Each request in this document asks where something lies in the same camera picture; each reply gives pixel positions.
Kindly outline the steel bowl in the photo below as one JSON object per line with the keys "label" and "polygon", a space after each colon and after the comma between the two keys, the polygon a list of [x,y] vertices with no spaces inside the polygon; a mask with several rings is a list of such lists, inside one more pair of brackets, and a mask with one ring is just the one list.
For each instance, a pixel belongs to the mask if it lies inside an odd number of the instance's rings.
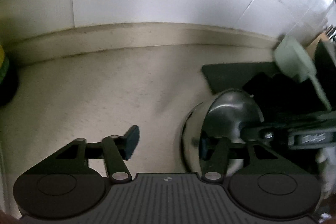
{"label": "steel bowl", "polygon": [[210,157],[218,141],[227,137],[243,143],[244,125],[264,120],[257,103],[246,92],[228,89],[195,106],[182,126],[180,150],[186,172],[202,174],[202,157]]}

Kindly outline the black gas stove burner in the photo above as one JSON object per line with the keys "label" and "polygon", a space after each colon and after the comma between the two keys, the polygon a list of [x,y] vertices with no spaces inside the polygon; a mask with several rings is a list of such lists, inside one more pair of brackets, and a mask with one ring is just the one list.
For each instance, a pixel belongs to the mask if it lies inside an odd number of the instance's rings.
{"label": "black gas stove burner", "polygon": [[[313,63],[316,77],[331,104],[331,111],[334,111],[335,90],[327,80],[329,69],[322,61]],[[271,62],[206,64],[201,71],[213,94],[229,88],[249,94],[266,121],[331,112],[318,98],[310,79],[299,82],[298,78],[284,75],[274,59]]]}

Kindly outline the pale green cup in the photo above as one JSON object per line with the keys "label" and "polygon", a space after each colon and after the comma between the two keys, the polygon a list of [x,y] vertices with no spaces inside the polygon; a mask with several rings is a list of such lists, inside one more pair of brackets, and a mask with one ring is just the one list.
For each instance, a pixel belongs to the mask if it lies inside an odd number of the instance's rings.
{"label": "pale green cup", "polygon": [[331,104],[316,77],[317,70],[313,60],[293,36],[284,36],[273,55],[276,65],[284,75],[298,78],[299,82],[310,79],[318,98],[331,111]]}

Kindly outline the yellow green label bottle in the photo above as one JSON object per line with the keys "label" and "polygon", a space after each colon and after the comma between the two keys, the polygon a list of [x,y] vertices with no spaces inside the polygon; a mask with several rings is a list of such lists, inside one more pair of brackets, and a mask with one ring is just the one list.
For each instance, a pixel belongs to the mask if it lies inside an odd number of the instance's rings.
{"label": "yellow green label bottle", "polygon": [[1,108],[14,98],[19,87],[19,63],[1,46]]}

